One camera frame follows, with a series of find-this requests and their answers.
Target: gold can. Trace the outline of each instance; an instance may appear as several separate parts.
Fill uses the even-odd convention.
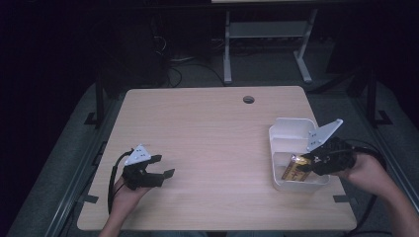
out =
[[[293,154],[291,157],[290,164],[284,172],[282,179],[286,181],[304,181],[310,174],[310,172],[303,172],[299,170],[297,166],[309,164],[311,164],[311,160]]]

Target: table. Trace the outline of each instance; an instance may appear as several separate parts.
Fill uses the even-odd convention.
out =
[[[246,96],[254,103],[244,103]],[[338,178],[311,194],[274,188],[268,129],[276,118],[315,121],[300,87],[129,91],[89,191],[97,202],[84,203],[78,227],[102,229],[112,166],[142,143],[163,156],[148,172],[176,172],[140,201],[123,229],[353,229],[350,205],[333,198],[345,194]]]

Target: human hand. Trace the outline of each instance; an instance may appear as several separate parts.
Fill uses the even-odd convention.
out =
[[[120,177],[114,185],[111,214],[99,236],[118,236],[126,218],[151,189],[140,187],[133,191],[124,184],[124,178]]]
[[[344,178],[358,188],[379,197],[396,188],[394,181],[375,157],[357,153],[356,160],[353,168],[332,175]]]

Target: gray carpet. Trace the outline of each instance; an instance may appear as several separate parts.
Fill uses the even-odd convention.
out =
[[[304,56],[313,83],[302,82],[293,60],[293,45],[284,45],[276,50],[260,50],[247,56],[232,56],[233,83],[229,86],[281,86],[298,85],[306,91],[317,88],[333,78],[325,74],[333,43],[312,42]],[[195,59],[175,67],[182,73],[178,87],[221,87],[222,56],[215,55],[210,62]],[[169,70],[172,83],[180,79],[179,74]],[[393,125],[372,128],[365,119],[365,96],[349,98],[345,89],[348,81],[341,83],[321,95],[308,95],[319,125],[334,119],[343,119],[336,135],[371,142],[396,157],[397,165],[419,192],[419,132],[400,109],[392,93],[378,84],[377,109],[386,111]],[[106,145],[124,94],[118,100],[106,98],[106,117],[100,128],[86,125],[89,113],[95,112],[95,86],[92,85],[80,99],[67,126],[52,150],[42,173],[16,218],[8,236],[97,236],[98,232],[85,232],[77,228],[78,214],[87,194],[95,165]],[[389,173],[395,177],[394,170]],[[343,181],[351,206],[359,220],[370,196]],[[365,230],[389,230],[382,203],[378,201],[371,216],[363,227]],[[121,236],[138,236],[139,233],[123,231]],[[341,236],[342,232],[287,232],[288,237]]]

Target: white plastic container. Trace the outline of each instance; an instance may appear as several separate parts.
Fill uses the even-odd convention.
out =
[[[312,193],[329,183],[330,176],[311,172],[303,182],[285,181],[284,171],[292,155],[310,152],[324,143],[342,124],[341,119],[316,129],[307,118],[277,118],[269,129],[274,187],[279,191]]]

